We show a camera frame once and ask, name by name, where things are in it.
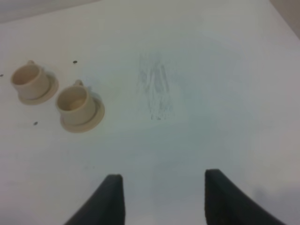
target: black object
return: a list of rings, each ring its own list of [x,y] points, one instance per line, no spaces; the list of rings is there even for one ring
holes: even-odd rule
[[[220,170],[205,172],[208,225],[283,225],[241,192]]]
[[[109,175],[65,225],[124,225],[123,178]]]

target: white table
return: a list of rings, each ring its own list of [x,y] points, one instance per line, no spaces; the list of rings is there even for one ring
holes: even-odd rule
[[[57,95],[22,105],[9,79],[27,60],[99,94],[99,126],[63,130]],[[219,168],[300,222],[300,41],[267,0],[103,0],[1,24],[0,74],[8,219],[62,225],[120,173],[127,225],[204,225],[204,172]]]

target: small cup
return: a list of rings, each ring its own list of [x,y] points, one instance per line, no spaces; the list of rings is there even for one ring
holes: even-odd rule
[[[50,99],[58,89],[58,81],[31,60],[18,68],[10,81],[20,101],[27,105],[37,105]]]
[[[73,133],[94,128],[104,116],[104,106],[92,98],[80,80],[59,94],[56,107],[61,114],[61,125]]]

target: pencil mark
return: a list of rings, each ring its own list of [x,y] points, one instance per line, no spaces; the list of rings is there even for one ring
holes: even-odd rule
[[[151,120],[165,120],[173,113],[168,77],[159,54],[140,55],[137,88]]]

